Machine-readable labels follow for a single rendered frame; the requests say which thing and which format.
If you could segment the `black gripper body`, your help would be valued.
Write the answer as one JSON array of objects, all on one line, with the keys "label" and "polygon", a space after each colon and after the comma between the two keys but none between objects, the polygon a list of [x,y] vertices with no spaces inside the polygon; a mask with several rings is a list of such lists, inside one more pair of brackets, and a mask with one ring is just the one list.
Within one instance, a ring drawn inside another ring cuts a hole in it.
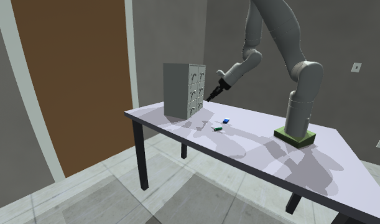
[{"label": "black gripper body", "polygon": [[231,88],[230,85],[228,85],[224,80],[223,78],[221,78],[218,83],[220,84],[219,88],[222,90],[222,89],[225,89],[225,90],[229,90]]}]

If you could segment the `grey chest of drawers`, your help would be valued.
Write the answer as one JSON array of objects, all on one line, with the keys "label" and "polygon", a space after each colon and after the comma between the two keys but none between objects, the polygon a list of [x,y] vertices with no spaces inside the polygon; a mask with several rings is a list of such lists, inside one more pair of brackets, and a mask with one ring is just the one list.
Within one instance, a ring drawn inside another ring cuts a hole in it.
[{"label": "grey chest of drawers", "polygon": [[164,115],[180,119],[188,117],[188,86],[190,66],[187,63],[163,63]]}]

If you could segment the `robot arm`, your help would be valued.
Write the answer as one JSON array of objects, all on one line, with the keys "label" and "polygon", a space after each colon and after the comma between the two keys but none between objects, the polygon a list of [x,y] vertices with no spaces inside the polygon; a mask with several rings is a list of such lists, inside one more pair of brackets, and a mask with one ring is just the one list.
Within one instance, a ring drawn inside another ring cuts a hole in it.
[{"label": "robot arm", "polygon": [[304,138],[322,82],[323,67],[317,62],[306,61],[300,48],[299,23],[284,0],[250,0],[242,52],[244,62],[236,63],[225,74],[222,70],[217,74],[233,86],[246,72],[259,65],[262,55],[256,46],[261,42],[263,21],[284,58],[290,78],[298,83],[297,89],[290,93],[284,132]]}]

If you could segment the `grey drawer front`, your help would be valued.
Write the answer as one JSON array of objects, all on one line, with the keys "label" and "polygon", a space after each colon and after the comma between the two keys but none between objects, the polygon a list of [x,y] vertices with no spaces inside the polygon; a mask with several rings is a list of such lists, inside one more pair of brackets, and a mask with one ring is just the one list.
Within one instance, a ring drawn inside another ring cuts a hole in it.
[{"label": "grey drawer front", "polygon": [[196,99],[194,99],[188,103],[188,117],[187,117],[187,119],[189,117],[191,117],[191,115],[193,115],[196,112],[196,104],[197,104]]},{"label": "grey drawer front", "polygon": [[197,97],[202,95],[204,91],[204,81],[198,83]]},{"label": "grey drawer front", "polygon": [[189,83],[198,81],[198,66],[190,66],[189,69]]},{"label": "grey drawer front", "polygon": [[199,96],[197,98],[197,110],[196,111],[198,111],[201,107],[203,107],[203,95]]},{"label": "grey drawer front", "polygon": [[197,83],[188,86],[188,102],[197,97]]},{"label": "grey drawer front", "polygon": [[205,79],[205,67],[199,67],[198,69],[198,82]]}]

